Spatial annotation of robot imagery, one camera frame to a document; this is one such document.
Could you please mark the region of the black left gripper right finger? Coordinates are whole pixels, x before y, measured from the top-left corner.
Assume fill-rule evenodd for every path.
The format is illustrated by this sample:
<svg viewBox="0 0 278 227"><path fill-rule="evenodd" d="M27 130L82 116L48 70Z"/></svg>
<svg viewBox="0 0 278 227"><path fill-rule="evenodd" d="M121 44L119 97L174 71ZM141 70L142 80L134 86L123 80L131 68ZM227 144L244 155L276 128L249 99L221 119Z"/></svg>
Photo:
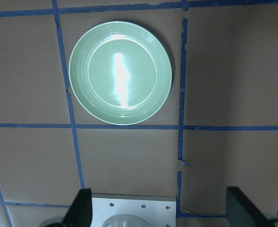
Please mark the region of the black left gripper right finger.
<svg viewBox="0 0 278 227"><path fill-rule="evenodd" d="M238 187L226 189L225 214L231 227L273 226Z"/></svg>

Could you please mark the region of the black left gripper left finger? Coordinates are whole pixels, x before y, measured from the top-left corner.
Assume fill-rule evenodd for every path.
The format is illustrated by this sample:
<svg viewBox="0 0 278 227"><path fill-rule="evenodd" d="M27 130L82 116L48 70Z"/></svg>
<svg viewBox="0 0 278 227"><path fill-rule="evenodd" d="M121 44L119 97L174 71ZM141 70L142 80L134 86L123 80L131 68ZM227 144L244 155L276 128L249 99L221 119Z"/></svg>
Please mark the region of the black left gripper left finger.
<svg viewBox="0 0 278 227"><path fill-rule="evenodd" d="M90 227L92 223L91 189L80 189L60 227Z"/></svg>

